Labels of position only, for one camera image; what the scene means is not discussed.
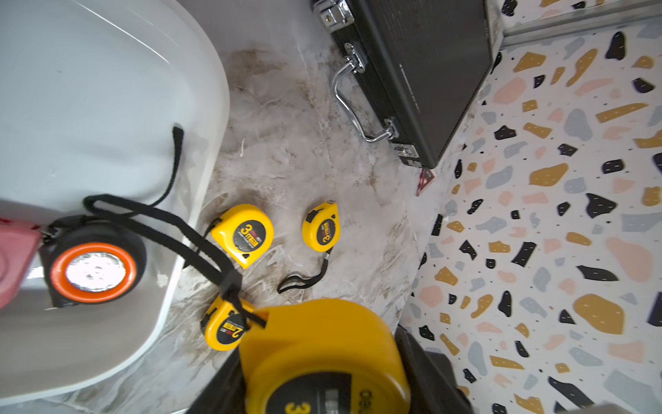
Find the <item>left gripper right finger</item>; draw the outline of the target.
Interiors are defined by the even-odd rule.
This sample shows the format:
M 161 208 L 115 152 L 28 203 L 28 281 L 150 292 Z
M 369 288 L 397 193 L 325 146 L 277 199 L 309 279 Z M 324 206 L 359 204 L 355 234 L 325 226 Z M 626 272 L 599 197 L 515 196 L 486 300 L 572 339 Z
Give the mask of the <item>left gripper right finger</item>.
M 409 413 L 473 413 L 469 399 L 457 385 L 446 355 L 424 350 L 402 326 L 395 331 L 395 341 L 410 386 Z

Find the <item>white plastic storage box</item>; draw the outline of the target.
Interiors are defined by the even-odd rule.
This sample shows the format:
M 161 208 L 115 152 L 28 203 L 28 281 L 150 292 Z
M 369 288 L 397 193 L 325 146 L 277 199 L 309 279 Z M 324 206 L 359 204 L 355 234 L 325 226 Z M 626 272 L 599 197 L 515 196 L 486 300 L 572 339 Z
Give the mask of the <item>white plastic storage box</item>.
M 1 4 L 1 216 L 48 225 L 108 193 L 195 224 L 229 118 L 210 39 L 175 1 Z M 39 260 L 1 311 L 1 402 L 69 393 L 140 358 L 181 260 L 147 243 L 145 274 L 103 305 L 54 309 Z

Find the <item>yellow 3.5m tape measure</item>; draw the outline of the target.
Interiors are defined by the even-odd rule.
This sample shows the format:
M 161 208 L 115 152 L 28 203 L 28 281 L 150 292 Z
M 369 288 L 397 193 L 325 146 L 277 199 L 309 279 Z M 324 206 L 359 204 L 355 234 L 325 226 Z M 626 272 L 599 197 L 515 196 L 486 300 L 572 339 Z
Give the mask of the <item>yellow 3.5m tape measure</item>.
M 338 298 L 258 309 L 239 345 L 248 413 L 407 413 L 390 327 Z

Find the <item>yellow 3m tape measure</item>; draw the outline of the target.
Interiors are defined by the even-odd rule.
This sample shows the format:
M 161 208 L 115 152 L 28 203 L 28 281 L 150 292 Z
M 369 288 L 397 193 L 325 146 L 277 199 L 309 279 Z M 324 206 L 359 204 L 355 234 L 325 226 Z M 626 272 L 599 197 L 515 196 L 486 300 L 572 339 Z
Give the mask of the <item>yellow 3m tape measure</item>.
M 272 246 L 274 227 L 259 207 L 242 204 L 215 218 L 204 234 L 211 235 L 242 269 L 248 269 Z
M 277 286 L 278 294 L 291 290 L 309 289 L 319 283 L 327 274 L 329 257 L 341 239 L 341 221 L 336 202 L 326 201 L 308 212 L 303 219 L 302 238 L 309 248 L 323 254 L 321 269 L 314 276 L 305 276 L 300 273 L 288 275 Z

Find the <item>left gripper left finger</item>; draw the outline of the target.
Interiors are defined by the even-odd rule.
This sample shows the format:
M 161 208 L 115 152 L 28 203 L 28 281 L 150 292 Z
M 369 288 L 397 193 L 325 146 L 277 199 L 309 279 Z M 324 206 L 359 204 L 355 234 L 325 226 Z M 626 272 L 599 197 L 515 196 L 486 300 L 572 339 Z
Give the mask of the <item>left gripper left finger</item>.
M 246 383 L 238 349 L 200 393 L 186 414 L 245 414 Z

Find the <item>yellow 2m tape measure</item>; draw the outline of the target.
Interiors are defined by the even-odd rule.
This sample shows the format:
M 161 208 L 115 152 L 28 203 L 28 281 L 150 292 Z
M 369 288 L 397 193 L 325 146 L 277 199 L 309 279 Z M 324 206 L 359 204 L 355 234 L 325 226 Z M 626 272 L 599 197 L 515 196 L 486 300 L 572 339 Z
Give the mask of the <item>yellow 2m tape measure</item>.
M 248 329 L 248 323 L 234 305 L 217 295 L 205 312 L 200 327 L 207 345 L 213 350 L 224 352 L 238 347 Z

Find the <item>orange black tape measure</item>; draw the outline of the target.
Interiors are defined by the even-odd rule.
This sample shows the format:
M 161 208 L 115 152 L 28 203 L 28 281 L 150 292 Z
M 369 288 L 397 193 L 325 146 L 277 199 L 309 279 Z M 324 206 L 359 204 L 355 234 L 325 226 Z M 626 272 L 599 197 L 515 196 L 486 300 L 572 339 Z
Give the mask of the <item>orange black tape measure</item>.
M 147 268 L 146 241 L 162 246 L 217 286 L 222 299 L 245 322 L 265 327 L 262 317 L 241 304 L 242 276 L 229 257 L 181 217 L 160 209 L 174 188 L 184 130 L 172 129 L 172 174 L 164 193 L 145 204 L 111 194 L 87 196 L 83 215 L 62 217 L 42 233 L 39 257 L 53 306 L 99 305 L 132 292 Z

